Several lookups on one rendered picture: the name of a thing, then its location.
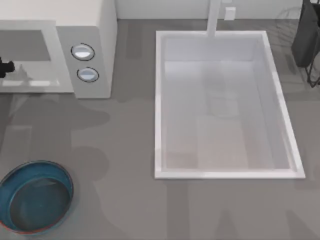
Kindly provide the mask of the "blue bowl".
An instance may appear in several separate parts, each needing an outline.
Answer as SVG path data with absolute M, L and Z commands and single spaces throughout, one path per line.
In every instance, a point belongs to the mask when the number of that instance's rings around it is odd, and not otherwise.
M 29 161 L 0 179 L 0 226 L 19 235 L 44 234 L 70 212 L 74 182 L 60 164 Z

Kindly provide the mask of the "tall white tap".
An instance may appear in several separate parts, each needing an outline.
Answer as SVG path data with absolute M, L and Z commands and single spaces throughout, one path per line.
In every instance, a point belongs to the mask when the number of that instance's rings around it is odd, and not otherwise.
M 209 10 L 206 29 L 206 33 L 209 38 L 213 38 L 216 34 L 220 6 L 221 0 L 209 0 Z

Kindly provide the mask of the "white sink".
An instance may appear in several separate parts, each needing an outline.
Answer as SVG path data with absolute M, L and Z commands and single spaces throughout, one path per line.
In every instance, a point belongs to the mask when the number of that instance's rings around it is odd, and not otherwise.
M 304 179 L 267 32 L 155 37 L 156 179 Z

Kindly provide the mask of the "pale microwave oven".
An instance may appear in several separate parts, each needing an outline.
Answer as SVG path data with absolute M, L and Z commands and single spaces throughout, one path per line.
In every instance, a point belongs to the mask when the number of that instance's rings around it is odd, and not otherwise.
M 117 44 L 115 0 L 0 0 L 0 57 L 15 71 L 0 78 L 0 93 L 72 93 L 108 99 Z M 95 56 L 80 61 L 72 46 L 90 45 Z M 83 82 L 77 71 L 99 73 Z

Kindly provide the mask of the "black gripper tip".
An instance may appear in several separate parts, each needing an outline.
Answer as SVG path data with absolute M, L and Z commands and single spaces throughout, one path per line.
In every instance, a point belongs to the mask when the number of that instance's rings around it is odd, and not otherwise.
M 13 73 L 15 70 L 16 68 L 13 61 L 3 62 L 0 57 L 0 78 L 5 78 L 7 73 Z

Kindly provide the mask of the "round silver microwave knob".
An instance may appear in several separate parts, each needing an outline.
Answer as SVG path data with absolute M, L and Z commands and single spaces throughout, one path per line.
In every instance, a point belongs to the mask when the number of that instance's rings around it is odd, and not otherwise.
M 70 52 L 79 61 L 90 61 L 95 56 L 95 50 L 85 43 L 72 46 Z
M 85 83 L 93 83 L 100 77 L 97 70 L 92 67 L 85 67 L 77 70 L 77 77 Z

